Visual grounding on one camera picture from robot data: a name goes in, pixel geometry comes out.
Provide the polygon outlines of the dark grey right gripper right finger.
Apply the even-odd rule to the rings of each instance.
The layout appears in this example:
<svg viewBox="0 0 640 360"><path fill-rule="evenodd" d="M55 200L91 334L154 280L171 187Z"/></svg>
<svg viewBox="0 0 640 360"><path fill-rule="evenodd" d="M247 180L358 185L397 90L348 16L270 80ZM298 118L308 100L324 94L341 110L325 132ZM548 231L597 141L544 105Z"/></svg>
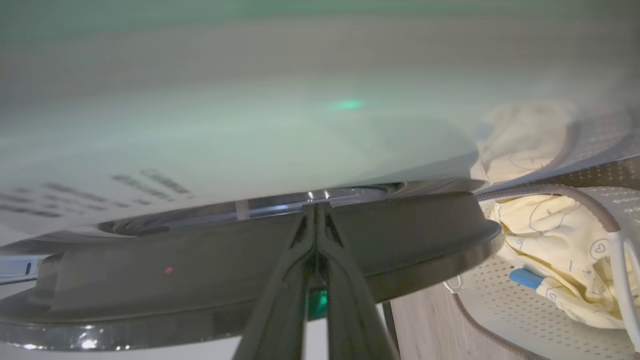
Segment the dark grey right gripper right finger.
<svg viewBox="0 0 640 360"><path fill-rule="evenodd" d="M318 260L327 289L331 360L398 360L361 268L329 205L318 207Z"/></svg>

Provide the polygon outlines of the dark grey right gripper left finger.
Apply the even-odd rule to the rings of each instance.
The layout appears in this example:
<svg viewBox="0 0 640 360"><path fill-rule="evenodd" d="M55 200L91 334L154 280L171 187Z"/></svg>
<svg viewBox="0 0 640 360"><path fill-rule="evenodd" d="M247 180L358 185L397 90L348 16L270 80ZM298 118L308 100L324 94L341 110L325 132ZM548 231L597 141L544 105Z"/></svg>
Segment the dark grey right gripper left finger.
<svg viewBox="0 0 640 360"><path fill-rule="evenodd" d="M316 205L302 208L233 358L301 360L308 292L315 272Z"/></svg>

